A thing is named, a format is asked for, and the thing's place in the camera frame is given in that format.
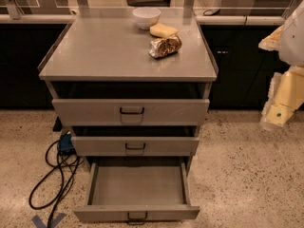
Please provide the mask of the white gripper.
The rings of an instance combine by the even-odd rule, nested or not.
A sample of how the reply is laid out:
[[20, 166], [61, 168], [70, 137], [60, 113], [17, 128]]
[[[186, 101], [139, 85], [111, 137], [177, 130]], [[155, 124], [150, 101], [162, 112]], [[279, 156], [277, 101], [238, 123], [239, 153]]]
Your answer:
[[304, 1], [283, 27], [262, 39], [258, 47], [278, 51], [280, 60], [291, 65], [283, 74], [274, 74], [261, 114], [262, 128], [275, 130], [283, 127], [304, 104]]

